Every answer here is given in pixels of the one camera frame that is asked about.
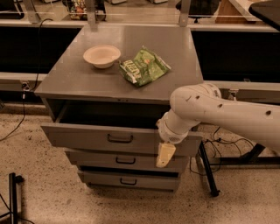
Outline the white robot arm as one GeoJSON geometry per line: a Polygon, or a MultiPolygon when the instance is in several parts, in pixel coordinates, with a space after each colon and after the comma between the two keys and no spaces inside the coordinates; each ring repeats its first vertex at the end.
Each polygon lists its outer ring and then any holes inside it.
{"type": "Polygon", "coordinates": [[[210,123],[246,137],[273,151],[280,151],[280,107],[226,100],[210,83],[179,87],[171,93],[170,110],[157,121],[162,142],[156,166],[166,167],[176,145],[200,123],[210,123]]]}

